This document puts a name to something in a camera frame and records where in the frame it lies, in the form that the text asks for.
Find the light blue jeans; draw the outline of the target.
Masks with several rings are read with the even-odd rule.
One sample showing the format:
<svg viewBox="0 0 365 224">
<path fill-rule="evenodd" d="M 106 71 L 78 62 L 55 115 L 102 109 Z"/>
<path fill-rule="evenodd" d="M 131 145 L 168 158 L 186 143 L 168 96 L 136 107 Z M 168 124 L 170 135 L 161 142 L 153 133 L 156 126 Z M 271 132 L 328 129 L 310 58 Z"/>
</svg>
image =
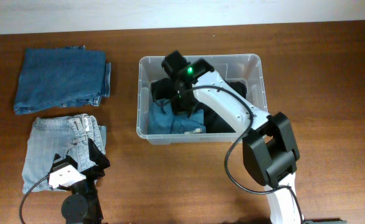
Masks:
<svg viewBox="0 0 365 224">
<path fill-rule="evenodd" d="M 105 154 L 107 128 L 99 125 L 94 116 L 78 114 L 57 118 L 37 118 L 27 141 L 27 153 L 22 170 L 23 193 L 47 175 L 54 156 L 71 156 L 78 164 L 78 171 L 95 165 L 89 159 L 88 139 Z"/>
</svg>

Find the black garment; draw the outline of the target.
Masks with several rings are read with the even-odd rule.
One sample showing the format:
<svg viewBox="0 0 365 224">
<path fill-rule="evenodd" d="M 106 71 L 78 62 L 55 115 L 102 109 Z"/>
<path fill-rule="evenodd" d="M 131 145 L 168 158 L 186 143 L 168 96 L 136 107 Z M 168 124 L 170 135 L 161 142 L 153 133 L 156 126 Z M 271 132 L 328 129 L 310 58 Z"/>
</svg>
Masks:
<svg viewBox="0 0 365 224">
<path fill-rule="evenodd" d="M 242 97 L 246 97 L 247 87 L 241 82 L 227 82 Z M 232 127 L 224 121 L 215 111 L 203 103 L 198 103 L 197 110 L 204 111 L 203 125 L 206 127 L 206 133 L 234 133 Z"/>
<path fill-rule="evenodd" d="M 163 78 L 151 84 L 151 92 L 154 101 L 161 99 L 171 99 L 177 94 L 174 83 L 169 78 Z"/>
</svg>

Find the medium blue denim shorts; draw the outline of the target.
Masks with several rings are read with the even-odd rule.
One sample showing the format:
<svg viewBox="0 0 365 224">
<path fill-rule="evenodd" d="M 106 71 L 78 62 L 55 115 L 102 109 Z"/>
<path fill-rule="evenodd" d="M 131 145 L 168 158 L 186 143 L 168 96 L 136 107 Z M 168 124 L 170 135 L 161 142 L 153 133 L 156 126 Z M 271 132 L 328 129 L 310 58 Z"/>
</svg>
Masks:
<svg viewBox="0 0 365 224">
<path fill-rule="evenodd" d="M 149 112 L 148 134 L 203 134 L 204 110 L 198 110 L 188 116 L 186 112 L 174 114 L 170 104 L 165 105 L 166 99 L 153 102 Z"/>
</svg>

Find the dark blue jeans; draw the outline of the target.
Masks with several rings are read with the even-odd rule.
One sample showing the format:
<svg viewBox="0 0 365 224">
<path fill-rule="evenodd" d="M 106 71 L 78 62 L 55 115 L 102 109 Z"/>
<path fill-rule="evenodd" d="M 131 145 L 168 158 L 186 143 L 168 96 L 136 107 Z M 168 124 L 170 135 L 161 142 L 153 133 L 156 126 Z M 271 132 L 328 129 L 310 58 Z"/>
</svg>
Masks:
<svg viewBox="0 0 365 224">
<path fill-rule="evenodd" d="M 84 46 L 26 49 L 14 100 L 15 114 L 53 107 L 99 106 L 110 96 L 111 63 Z"/>
</svg>

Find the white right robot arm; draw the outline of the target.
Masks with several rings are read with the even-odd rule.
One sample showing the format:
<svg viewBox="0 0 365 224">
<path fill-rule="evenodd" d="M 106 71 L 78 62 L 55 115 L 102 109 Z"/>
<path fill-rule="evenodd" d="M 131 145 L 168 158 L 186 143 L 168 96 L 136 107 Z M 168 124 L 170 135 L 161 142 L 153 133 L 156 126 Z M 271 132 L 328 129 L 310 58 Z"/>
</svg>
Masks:
<svg viewBox="0 0 365 224">
<path fill-rule="evenodd" d="M 173 100 L 192 112 L 203 103 L 226 121 L 238 138 L 227 151 L 242 144 L 245 170 L 264 187 L 272 223 L 303 223 L 295 192 L 295 172 L 300 153 L 290 120 L 281 112 L 270 115 L 247 101 L 231 88 L 219 72 L 200 58 L 188 62 L 178 51 L 165 56 L 161 66 L 177 91 Z"/>
</svg>

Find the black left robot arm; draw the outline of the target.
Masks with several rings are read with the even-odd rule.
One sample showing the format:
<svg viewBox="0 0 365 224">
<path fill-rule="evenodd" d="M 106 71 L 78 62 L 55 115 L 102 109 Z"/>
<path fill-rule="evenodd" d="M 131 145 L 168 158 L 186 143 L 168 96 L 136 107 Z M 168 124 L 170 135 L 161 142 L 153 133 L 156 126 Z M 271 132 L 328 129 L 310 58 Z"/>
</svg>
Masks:
<svg viewBox="0 0 365 224">
<path fill-rule="evenodd" d="M 49 171 L 48 184 L 53 189 L 71 192 L 61 206 L 61 214 L 66 224 L 101 224 L 102 208 L 95 182 L 105 176 L 110 161 L 97 148 L 92 139 L 88 139 L 88 155 L 95 165 L 78 171 L 78 163 L 71 157 L 54 156 Z"/>
</svg>

